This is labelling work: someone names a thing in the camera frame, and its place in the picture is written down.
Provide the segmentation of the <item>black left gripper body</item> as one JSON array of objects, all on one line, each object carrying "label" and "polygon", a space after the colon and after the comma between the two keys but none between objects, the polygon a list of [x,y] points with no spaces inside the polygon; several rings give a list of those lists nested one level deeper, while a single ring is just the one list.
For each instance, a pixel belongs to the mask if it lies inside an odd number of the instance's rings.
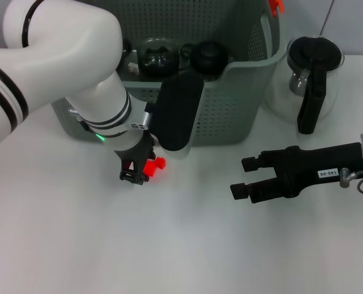
[{"label": "black left gripper body", "polygon": [[121,160],[120,175],[144,175],[148,159],[155,159],[155,140],[150,133],[143,133],[138,143],[125,151],[115,151]]}]

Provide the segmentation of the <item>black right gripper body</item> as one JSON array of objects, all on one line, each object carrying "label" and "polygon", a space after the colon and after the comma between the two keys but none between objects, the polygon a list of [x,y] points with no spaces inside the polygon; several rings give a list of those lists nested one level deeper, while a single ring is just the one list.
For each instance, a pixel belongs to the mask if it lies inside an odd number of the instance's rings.
[{"label": "black right gripper body", "polygon": [[275,152],[274,170],[285,187],[281,195],[293,198],[306,187],[340,181],[340,170],[363,171],[362,146],[349,143],[302,150],[290,146]]}]

